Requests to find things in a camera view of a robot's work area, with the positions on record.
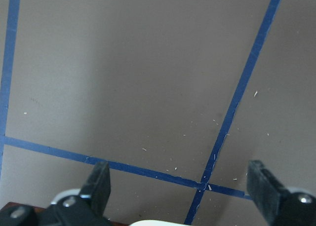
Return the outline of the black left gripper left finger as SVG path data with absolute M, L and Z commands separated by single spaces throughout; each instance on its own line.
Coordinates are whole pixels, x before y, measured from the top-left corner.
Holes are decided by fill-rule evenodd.
M 97 216 L 103 216 L 111 194 L 110 168 L 107 161 L 94 165 L 92 172 L 79 191 L 79 196 Z

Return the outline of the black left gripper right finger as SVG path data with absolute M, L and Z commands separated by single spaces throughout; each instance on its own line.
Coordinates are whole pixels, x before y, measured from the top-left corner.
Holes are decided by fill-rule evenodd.
M 261 161 L 249 161 L 246 186 L 268 225 L 316 224 L 316 196 L 305 189 L 284 186 Z

